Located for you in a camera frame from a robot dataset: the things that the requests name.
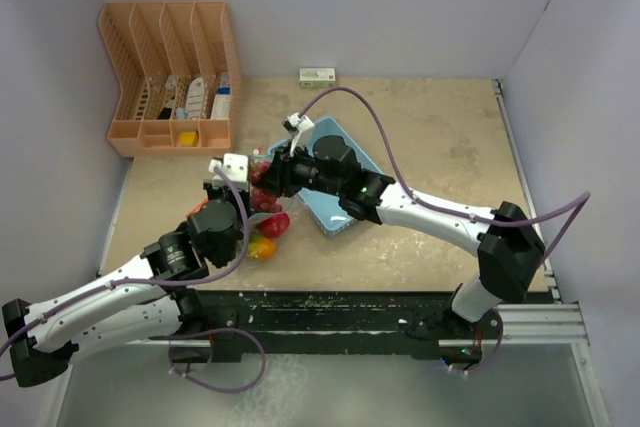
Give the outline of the red grapes toy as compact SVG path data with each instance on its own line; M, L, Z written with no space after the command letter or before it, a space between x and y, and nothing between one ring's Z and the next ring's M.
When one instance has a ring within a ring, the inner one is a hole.
M276 214L283 211L283 207L278 203L278 198L269 192L259 188L257 182L262 174L269 168L268 160L252 160L250 162L250 207L255 213Z

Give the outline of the red apple toy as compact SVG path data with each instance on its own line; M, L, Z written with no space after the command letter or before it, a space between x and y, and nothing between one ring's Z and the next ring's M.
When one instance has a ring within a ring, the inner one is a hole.
M276 213L257 224L260 235L268 239L281 237L290 226L290 218L286 212Z

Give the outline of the yellow lemon toy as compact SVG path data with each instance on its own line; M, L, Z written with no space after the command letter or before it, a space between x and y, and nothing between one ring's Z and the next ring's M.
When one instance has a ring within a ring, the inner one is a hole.
M256 261L270 259L276 252L277 246L274 240L254 235L250 238L247 256Z

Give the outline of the clear zip top bag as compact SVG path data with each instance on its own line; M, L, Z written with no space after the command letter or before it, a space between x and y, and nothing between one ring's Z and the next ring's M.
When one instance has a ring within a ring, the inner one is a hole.
M201 258L222 268L244 243L252 259L266 260L275 253L275 240L288 230L290 217L276 196L253 185L269 166L264 157L236 153L210 161L207 199L186 218L191 244Z

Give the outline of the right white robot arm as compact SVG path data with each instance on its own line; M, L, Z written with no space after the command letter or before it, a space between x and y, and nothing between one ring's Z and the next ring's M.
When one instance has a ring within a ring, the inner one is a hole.
M499 303L523 301L545 254L519 206L480 208L409 193L393 177L363 167L336 135L318 139L311 149L276 148L255 185L276 197L302 189L330 195L355 220L418 231L476 257L478 274L457 289L444 316L456 338L469 337Z

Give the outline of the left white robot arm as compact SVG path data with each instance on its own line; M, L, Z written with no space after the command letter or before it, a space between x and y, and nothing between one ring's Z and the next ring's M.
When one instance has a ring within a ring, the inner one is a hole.
M248 249L247 181L216 177L206 202L178 227L110 274L49 301L14 299L2 308L14 380L22 388L46 383L72 363L132 340L180 335L194 339L212 327L194 287L225 277Z

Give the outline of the blue plastic basket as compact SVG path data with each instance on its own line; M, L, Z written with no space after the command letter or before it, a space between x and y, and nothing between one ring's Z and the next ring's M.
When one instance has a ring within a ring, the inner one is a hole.
M360 145L333 118L323 117L314 122L315 127L305 148L311 150L314 142L328 135L338 135L354 149L363 169L355 184L339 197L303 188L293 197L300 198L323 232L331 237L337 235L357 221L380 222L377 208L382 203L382 194L395 180L381 172L375 162ZM269 148L270 161L277 154L289 153L289 140Z

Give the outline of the white blue tube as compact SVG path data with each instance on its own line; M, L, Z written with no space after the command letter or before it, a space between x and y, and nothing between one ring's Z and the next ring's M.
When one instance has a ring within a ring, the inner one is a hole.
M228 120L231 107L231 80L228 72L222 72L220 82L216 90L212 109L211 120Z

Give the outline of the yellow sponge block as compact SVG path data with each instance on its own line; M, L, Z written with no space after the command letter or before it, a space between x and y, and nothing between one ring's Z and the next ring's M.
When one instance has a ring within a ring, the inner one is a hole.
M183 131L179 134L178 141L181 147L195 147L198 144L197 131Z

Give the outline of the small green white box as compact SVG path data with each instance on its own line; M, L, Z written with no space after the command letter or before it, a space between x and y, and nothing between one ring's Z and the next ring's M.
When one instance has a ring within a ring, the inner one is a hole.
M299 69L299 86L302 89L327 89L336 86L334 68L304 67Z

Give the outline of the white patterned pouch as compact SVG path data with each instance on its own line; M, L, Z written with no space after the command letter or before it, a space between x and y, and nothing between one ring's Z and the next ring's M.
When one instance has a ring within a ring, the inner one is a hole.
M184 105L176 108L176 118L178 120L199 119L204 104L205 82L202 77L196 77L189 84Z

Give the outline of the black white card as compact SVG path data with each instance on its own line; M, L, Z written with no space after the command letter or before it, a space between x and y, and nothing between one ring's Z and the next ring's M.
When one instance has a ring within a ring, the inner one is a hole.
M170 74L164 85L164 97L162 100L162 106L159 110L156 119L168 120L171 118L171 114L175 105L176 97L176 78L173 74Z

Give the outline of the orange desk organizer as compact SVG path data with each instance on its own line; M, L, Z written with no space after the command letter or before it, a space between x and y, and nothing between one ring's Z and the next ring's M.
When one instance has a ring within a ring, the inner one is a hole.
M107 2L98 26L120 87L107 138L121 156L233 149L243 73L227 2Z

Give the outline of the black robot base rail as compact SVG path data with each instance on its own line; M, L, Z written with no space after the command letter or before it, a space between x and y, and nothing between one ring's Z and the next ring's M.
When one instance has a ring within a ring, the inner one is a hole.
M171 295L180 361L246 354L403 355L476 363L502 334L497 312L469 323L449 309L451 293L375 291L206 291Z

